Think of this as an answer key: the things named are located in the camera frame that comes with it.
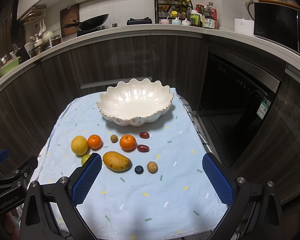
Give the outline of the checkered dish towel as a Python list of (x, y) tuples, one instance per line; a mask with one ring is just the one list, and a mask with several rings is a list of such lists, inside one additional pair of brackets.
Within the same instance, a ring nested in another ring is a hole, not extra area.
[(179, 99), (181, 100), (183, 106), (185, 107), (188, 115), (193, 120), (197, 117), (197, 111), (194, 111), (187, 100), (185, 100), (182, 96), (179, 96)]

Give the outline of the dark blueberry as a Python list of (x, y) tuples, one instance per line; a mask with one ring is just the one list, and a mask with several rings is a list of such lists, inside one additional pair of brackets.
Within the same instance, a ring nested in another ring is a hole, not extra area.
[(136, 174), (142, 174), (144, 172), (144, 169), (141, 165), (137, 165), (134, 169)]

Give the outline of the gas stove burner grate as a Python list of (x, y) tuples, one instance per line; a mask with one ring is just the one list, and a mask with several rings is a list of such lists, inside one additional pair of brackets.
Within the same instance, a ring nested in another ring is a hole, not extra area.
[(127, 21), (127, 25), (140, 25), (140, 24), (152, 24), (152, 19), (149, 17), (141, 18), (141, 19), (130, 18)]

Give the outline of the small brown longan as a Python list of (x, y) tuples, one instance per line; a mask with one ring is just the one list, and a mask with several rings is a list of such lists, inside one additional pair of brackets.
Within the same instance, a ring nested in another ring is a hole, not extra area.
[(110, 140), (111, 140), (112, 143), (116, 143), (119, 139), (118, 139), (117, 135), (114, 135), (114, 134), (113, 134), (113, 135), (110, 137)]
[(156, 173), (158, 171), (158, 165), (156, 162), (154, 161), (150, 161), (148, 164), (147, 164), (147, 170), (150, 172), (150, 173)]

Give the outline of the red cherry tomato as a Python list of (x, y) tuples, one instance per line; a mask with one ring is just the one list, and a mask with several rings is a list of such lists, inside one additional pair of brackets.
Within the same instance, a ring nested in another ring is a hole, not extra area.
[(141, 132), (141, 133), (139, 134), (139, 136), (140, 136), (140, 138), (142, 138), (142, 139), (148, 139), (148, 138), (150, 138), (150, 135), (149, 135), (149, 133), (147, 133), (147, 132)]
[(149, 147), (147, 145), (138, 145), (137, 150), (139, 152), (149, 152)]

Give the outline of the green pitcher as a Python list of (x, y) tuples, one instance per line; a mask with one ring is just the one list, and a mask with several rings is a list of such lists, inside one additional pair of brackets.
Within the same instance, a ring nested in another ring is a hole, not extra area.
[(196, 10), (191, 11), (190, 26), (200, 28), (203, 26), (203, 16)]

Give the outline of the light blue patterned tablecloth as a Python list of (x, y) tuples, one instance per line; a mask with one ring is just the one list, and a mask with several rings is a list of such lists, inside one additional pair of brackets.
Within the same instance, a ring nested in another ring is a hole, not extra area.
[[(78, 211), (99, 239), (171, 239), (212, 230), (227, 210), (202, 169), (206, 145), (175, 94), (168, 112), (140, 127), (118, 126), (102, 117), (98, 93), (70, 102), (57, 119), (39, 154), (32, 179), (55, 183), (81, 165), (71, 150), (74, 137), (99, 135), (100, 155), (122, 152), (114, 134), (130, 134), (149, 152), (127, 152), (133, 166), (158, 165), (154, 174), (133, 169), (117, 173), (103, 166)], [(150, 135), (140, 138), (141, 132)]]

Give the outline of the black spice rack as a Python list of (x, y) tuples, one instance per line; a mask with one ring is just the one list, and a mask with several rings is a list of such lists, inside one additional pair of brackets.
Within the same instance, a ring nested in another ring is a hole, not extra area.
[(172, 18), (172, 11), (176, 11), (178, 17), (182, 17), (184, 12), (185, 18), (190, 19), (192, 9), (191, 0), (154, 0), (155, 23), (159, 24), (163, 18)]

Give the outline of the green pot with lid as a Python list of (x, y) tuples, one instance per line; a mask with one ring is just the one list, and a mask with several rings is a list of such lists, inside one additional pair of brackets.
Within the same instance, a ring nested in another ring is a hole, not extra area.
[(0, 59), (0, 78), (19, 66), (20, 57), (6, 54)]

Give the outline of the yellow mango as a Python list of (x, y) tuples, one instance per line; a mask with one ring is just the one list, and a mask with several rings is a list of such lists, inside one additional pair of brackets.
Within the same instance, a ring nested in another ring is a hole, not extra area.
[(125, 172), (132, 166), (129, 158), (115, 151), (105, 153), (102, 159), (106, 167), (114, 172)]

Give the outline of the black frying pan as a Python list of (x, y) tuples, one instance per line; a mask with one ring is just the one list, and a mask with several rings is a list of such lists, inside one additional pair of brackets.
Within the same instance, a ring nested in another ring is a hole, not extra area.
[(93, 28), (97, 28), (103, 25), (108, 19), (109, 14), (103, 14), (99, 16), (95, 16), (93, 18), (87, 19), (85, 21), (73, 20), (72, 23), (62, 25), (63, 29), (75, 27), (79, 31), (87, 31)]

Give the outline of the soy sauce bottle red cap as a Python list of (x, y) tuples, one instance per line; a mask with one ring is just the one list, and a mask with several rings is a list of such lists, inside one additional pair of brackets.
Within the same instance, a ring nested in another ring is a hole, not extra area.
[(217, 29), (218, 27), (217, 10), (212, 2), (209, 2), (204, 9), (203, 27), (209, 29)]

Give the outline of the orange tangerine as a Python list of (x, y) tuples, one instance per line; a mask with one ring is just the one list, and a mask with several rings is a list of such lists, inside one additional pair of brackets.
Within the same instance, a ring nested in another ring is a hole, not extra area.
[(88, 138), (88, 145), (91, 149), (97, 150), (97, 149), (101, 148), (101, 146), (103, 145), (103, 141), (99, 135), (92, 134)]
[(123, 135), (120, 138), (119, 144), (120, 147), (127, 152), (134, 150), (137, 146), (135, 137), (130, 134)]

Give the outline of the yellow lemon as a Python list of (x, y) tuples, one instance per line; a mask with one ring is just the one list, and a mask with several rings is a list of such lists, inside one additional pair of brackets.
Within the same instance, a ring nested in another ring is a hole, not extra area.
[(78, 135), (71, 142), (71, 150), (76, 155), (85, 155), (89, 149), (88, 141), (85, 137)]

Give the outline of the green apple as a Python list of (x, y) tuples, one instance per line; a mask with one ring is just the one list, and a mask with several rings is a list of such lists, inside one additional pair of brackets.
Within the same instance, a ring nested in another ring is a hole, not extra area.
[(87, 161), (87, 159), (88, 159), (89, 157), (90, 157), (89, 154), (84, 155), (84, 156), (82, 157), (82, 159), (81, 159), (81, 165), (84, 165), (84, 163)]

